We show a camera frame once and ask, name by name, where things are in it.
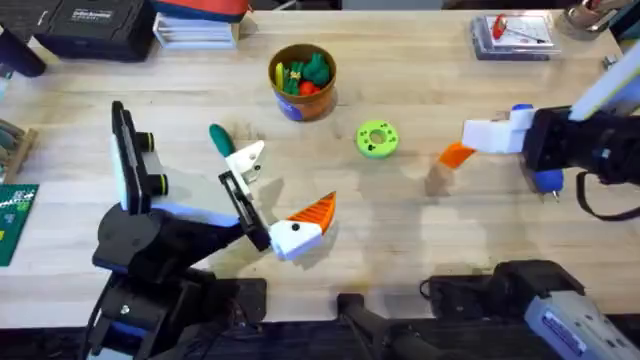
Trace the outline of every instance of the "green toy broccoli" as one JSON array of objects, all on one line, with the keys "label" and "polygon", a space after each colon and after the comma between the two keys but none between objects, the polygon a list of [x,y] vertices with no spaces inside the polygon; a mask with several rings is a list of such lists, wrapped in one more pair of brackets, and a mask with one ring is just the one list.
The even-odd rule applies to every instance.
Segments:
[{"label": "green toy broccoli", "polygon": [[311,61],[304,67],[305,80],[311,81],[315,86],[321,88],[329,82],[329,65],[320,53],[313,53]]},{"label": "green toy broccoli", "polygon": [[302,78],[302,71],[304,69],[304,63],[300,61],[294,61],[291,63],[291,71],[289,76],[284,80],[284,92],[290,95],[299,96],[300,89],[298,83]]}]

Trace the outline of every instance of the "red toy tomato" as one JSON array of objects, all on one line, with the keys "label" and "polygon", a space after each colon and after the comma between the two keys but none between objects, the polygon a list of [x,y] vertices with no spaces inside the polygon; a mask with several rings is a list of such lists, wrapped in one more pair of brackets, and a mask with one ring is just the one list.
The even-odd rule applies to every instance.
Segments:
[{"label": "red toy tomato", "polygon": [[313,95],[313,94],[317,93],[318,91],[320,91],[320,89],[317,88],[315,85],[313,85],[313,83],[311,81],[303,81],[300,84],[300,95],[301,96]]},{"label": "red toy tomato", "polygon": [[507,30],[507,19],[505,14],[500,14],[496,18],[496,22],[493,23],[493,29],[491,29],[491,33],[493,38],[498,40],[502,37],[505,30]]}]

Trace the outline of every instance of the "black cable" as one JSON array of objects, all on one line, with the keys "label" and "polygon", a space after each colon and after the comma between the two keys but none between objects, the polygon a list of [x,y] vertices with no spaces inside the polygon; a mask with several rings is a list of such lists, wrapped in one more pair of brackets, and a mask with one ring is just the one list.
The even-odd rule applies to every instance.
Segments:
[{"label": "black cable", "polygon": [[589,206],[589,203],[587,202],[587,196],[585,194],[585,178],[588,174],[589,173],[587,171],[583,171],[576,175],[576,198],[578,199],[578,205],[580,205],[580,208],[582,208],[582,210],[602,221],[625,221],[640,216],[640,207],[615,215],[596,214],[591,206]]},{"label": "black cable", "polygon": [[424,286],[427,285],[429,283],[429,279],[426,280],[422,280],[420,282],[420,286],[418,287],[418,291],[420,292],[420,295],[422,295],[422,297],[427,300],[427,301],[431,301],[431,294],[427,294],[424,292]]},{"label": "black cable", "polygon": [[[429,294],[428,292],[424,291],[425,285],[427,285],[429,283],[430,279],[426,279],[426,280],[422,280],[420,282],[420,285],[418,287],[418,291],[420,292],[420,295],[427,301],[431,301],[431,294]],[[465,288],[465,289],[469,289],[469,290],[473,290],[473,291],[478,291],[478,292],[482,292],[485,290],[483,284],[475,284],[475,283],[468,283],[468,282],[456,282],[456,281],[446,281],[446,280],[438,280],[439,284],[448,284],[451,286],[455,286],[455,287],[461,287],[461,288]]]},{"label": "black cable", "polygon": [[87,345],[89,344],[89,333],[91,329],[93,329],[93,325],[96,322],[96,318],[98,317],[98,311],[100,310],[100,305],[102,304],[102,300],[107,293],[107,290],[111,288],[113,284],[113,272],[109,274],[109,278],[107,279],[107,283],[102,288],[102,292],[100,292],[100,296],[98,296],[98,300],[96,300],[95,305],[93,305],[93,309],[91,310],[91,315],[89,315],[89,320],[87,321],[87,327],[84,329],[84,334],[82,336],[82,343],[80,344],[80,349],[78,351],[78,360],[85,360],[87,355],[89,355],[89,348]]}]

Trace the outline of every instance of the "green donut toy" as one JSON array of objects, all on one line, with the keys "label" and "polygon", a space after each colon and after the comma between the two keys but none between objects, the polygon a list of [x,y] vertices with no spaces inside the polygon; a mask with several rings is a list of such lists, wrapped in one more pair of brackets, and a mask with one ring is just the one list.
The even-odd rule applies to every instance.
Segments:
[{"label": "green donut toy", "polygon": [[381,159],[391,155],[398,147],[400,137],[396,129],[386,121],[370,120],[362,124],[356,133],[356,144],[362,155]]}]

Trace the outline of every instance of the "black box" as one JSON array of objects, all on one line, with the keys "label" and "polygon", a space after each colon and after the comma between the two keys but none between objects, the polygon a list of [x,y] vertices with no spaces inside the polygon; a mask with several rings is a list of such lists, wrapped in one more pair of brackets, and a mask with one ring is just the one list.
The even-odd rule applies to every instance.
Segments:
[{"label": "black box", "polygon": [[144,61],[155,16],[148,0],[56,0],[34,36],[64,58]]}]

